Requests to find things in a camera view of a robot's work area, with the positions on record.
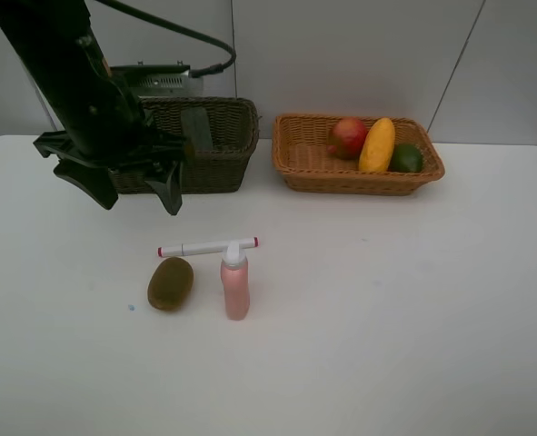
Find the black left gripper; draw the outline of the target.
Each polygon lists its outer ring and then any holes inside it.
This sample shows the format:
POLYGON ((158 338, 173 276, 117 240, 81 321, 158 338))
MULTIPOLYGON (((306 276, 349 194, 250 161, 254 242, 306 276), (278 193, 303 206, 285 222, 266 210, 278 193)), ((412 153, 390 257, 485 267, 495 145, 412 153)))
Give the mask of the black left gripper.
POLYGON ((159 165, 144 174, 144 182, 170 215, 179 213, 181 161, 193 147, 182 136, 154 126, 98 45, 35 49, 33 78, 64 127, 35 140, 43 157, 69 160, 54 168, 56 177, 110 210, 118 194, 105 169, 159 165))

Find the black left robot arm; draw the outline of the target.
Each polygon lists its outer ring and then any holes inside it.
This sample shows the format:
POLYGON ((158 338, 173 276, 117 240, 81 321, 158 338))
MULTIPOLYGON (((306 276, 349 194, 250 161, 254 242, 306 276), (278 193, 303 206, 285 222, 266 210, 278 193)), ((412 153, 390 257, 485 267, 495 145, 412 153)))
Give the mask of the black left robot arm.
POLYGON ((0 28, 60 123, 35 140, 55 155, 55 175, 106 210, 114 173, 141 173, 165 210, 182 206, 181 171, 190 152, 180 135, 155 126, 121 75, 113 74, 82 1, 0 1, 0 28))

